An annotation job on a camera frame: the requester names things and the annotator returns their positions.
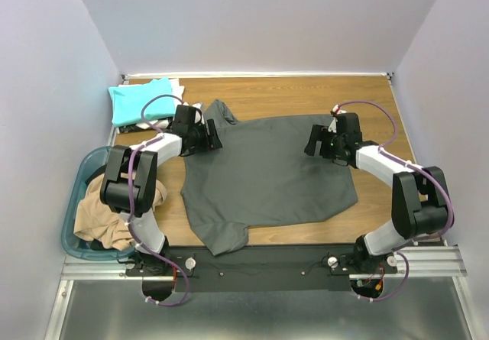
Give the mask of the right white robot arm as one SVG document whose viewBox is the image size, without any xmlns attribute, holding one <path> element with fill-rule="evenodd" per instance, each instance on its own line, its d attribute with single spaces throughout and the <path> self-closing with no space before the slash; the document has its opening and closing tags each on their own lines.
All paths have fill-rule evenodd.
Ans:
<svg viewBox="0 0 489 340">
<path fill-rule="evenodd" d="M 357 114 L 332 113 L 328 126 L 313 125 L 304 152 L 369 173 L 391 188 L 390 220 L 357 238 L 348 262 L 367 273 L 413 240 L 434 239 L 450 229 L 455 213 L 445 175 L 438 167 L 421 167 L 365 141 Z"/>
</svg>

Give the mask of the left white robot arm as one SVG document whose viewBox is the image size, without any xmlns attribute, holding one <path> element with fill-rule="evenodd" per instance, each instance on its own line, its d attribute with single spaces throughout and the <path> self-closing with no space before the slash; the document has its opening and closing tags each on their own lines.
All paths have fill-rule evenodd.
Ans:
<svg viewBox="0 0 489 340">
<path fill-rule="evenodd" d="M 143 265 L 151 274 L 163 274 L 170 263 L 162 251 L 167 239 L 153 211 L 157 168 L 175 157 L 220 148 L 215 121 L 205 118 L 200 108 L 179 105 L 170 125 L 158 130 L 154 138 L 130 147 L 115 145 L 110 150 L 100 199 L 127 225 L 135 249 L 145 253 Z"/>
</svg>

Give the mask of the dark grey t-shirt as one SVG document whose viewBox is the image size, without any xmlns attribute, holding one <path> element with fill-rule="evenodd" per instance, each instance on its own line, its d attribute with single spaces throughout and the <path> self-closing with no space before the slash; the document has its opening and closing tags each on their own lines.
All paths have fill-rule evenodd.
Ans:
<svg viewBox="0 0 489 340">
<path fill-rule="evenodd" d="M 249 228 L 323 222 L 358 201 L 351 171 L 304 148 L 329 115 L 240 121 L 222 101 L 204 116 L 222 148 L 185 157 L 181 189 L 190 228 L 215 255 L 248 243 Z"/>
</svg>

